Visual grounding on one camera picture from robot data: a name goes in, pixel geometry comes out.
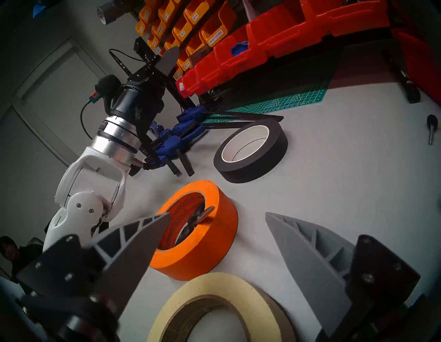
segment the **white table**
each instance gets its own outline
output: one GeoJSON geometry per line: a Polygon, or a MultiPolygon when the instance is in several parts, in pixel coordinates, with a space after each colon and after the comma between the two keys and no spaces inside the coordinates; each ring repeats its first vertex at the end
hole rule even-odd
{"type": "MultiPolygon", "coordinates": [[[[424,93],[420,103],[407,102],[382,60],[382,46],[347,48],[322,103],[277,113],[285,117],[289,146],[265,176],[245,184],[225,181],[213,157],[234,130],[215,130],[187,154],[191,178],[162,168],[130,179],[114,223],[153,215],[184,185],[211,180],[239,214],[233,245],[213,271],[264,290],[288,313],[301,340],[314,341],[320,325],[284,264],[266,211],[322,225],[353,244],[362,233],[374,236],[421,274],[412,304],[430,290],[441,261],[441,133],[428,146],[426,127],[426,117],[441,119],[441,111],[424,93]]],[[[144,342],[183,283],[149,269],[120,318],[121,340],[144,342]]],[[[214,337],[199,341],[222,340],[214,337]]]]}

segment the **blue object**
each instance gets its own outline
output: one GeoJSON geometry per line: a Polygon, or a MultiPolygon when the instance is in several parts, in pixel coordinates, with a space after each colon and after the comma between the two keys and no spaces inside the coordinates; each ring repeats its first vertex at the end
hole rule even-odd
{"type": "Polygon", "coordinates": [[[234,45],[232,48],[231,48],[231,54],[233,55],[233,56],[237,56],[237,55],[239,55],[240,53],[242,53],[242,52],[244,52],[244,51],[247,51],[248,50],[248,44],[249,44],[250,42],[249,41],[243,41],[243,42],[241,42],[241,43],[237,43],[236,45],[234,45]]]}
{"type": "Polygon", "coordinates": [[[45,8],[46,6],[36,4],[34,6],[34,10],[32,11],[32,18],[42,18],[45,15],[43,12],[45,8]]]}
{"type": "Polygon", "coordinates": [[[177,157],[176,150],[180,152],[186,151],[191,142],[205,132],[202,121],[205,120],[207,114],[206,105],[188,108],[182,114],[177,116],[178,123],[172,129],[164,129],[154,121],[150,128],[155,135],[162,139],[163,143],[155,149],[161,164],[156,165],[154,160],[149,164],[153,167],[162,167],[166,165],[166,158],[173,159],[177,157]]]}
{"type": "Polygon", "coordinates": [[[92,103],[97,102],[101,98],[101,93],[99,91],[95,91],[92,95],[89,96],[89,100],[92,103]]]}

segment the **foam microphone cover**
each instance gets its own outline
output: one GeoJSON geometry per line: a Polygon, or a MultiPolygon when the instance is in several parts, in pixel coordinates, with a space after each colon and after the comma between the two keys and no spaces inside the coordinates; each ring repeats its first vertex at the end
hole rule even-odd
{"type": "Polygon", "coordinates": [[[121,82],[115,75],[108,75],[101,78],[95,84],[95,90],[99,92],[102,97],[115,97],[116,92],[121,87],[121,82]]]}

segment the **bin label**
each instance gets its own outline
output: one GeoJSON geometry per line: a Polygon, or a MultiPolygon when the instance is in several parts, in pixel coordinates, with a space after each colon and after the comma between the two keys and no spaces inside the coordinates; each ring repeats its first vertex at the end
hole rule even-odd
{"type": "Polygon", "coordinates": [[[224,32],[222,31],[222,29],[219,30],[219,31],[213,36],[213,38],[211,38],[211,39],[208,41],[208,45],[210,45],[210,46],[213,45],[213,43],[214,43],[216,40],[218,40],[218,38],[222,37],[223,34],[224,34],[224,32]]]}

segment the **black screwdriver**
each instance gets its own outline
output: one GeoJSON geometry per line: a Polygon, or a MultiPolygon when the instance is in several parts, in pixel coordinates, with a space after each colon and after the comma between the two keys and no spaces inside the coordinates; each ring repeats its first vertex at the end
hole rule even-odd
{"type": "Polygon", "coordinates": [[[383,50],[382,52],[383,58],[386,62],[389,63],[390,70],[395,74],[398,80],[401,83],[401,86],[406,91],[407,100],[409,103],[417,103],[421,98],[421,94],[419,93],[418,88],[415,83],[411,81],[409,76],[402,70],[397,63],[395,63],[390,55],[388,50],[383,50]]]}
{"type": "Polygon", "coordinates": [[[427,128],[429,129],[429,145],[434,144],[434,132],[438,128],[438,119],[433,114],[427,117],[427,128]]]}

